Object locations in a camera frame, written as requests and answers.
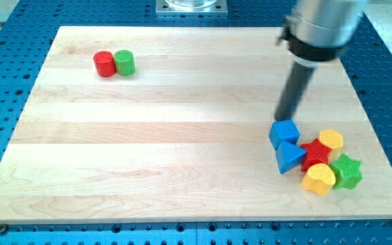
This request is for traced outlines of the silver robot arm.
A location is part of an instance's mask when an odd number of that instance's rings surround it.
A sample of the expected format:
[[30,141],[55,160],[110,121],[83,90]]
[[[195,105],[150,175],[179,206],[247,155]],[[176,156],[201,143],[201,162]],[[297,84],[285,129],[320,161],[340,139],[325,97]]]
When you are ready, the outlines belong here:
[[284,17],[277,44],[286,41],[295,62],[316,67],[349,47],[367,0],[299,0]]

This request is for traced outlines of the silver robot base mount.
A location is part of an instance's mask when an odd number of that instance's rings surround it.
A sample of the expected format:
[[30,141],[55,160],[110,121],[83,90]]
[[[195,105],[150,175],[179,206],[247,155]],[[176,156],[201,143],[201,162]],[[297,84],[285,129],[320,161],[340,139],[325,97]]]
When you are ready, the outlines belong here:
[[227,0],[156,0],[160,16],[220,14],[227,15]]

